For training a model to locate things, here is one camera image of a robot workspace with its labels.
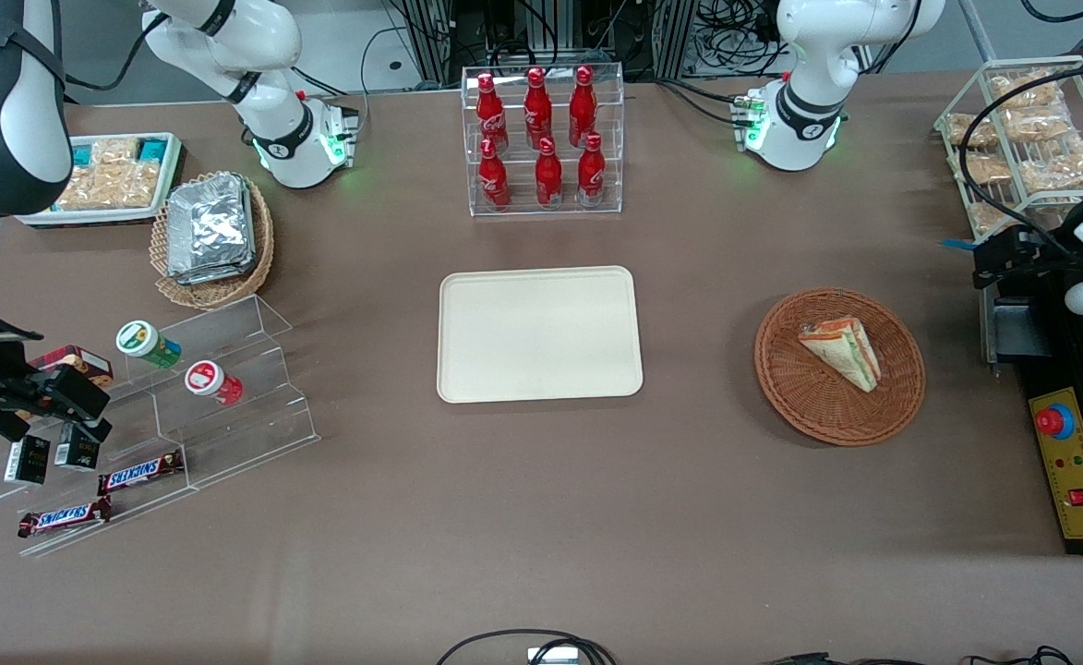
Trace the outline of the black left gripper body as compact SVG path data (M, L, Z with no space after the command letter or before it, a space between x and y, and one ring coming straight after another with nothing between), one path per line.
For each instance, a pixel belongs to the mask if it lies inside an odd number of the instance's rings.
M1072 226L1052 231L1008 226L973 249L973 286L977 290L1002 281L1059 272L1083 279L1083 244Z

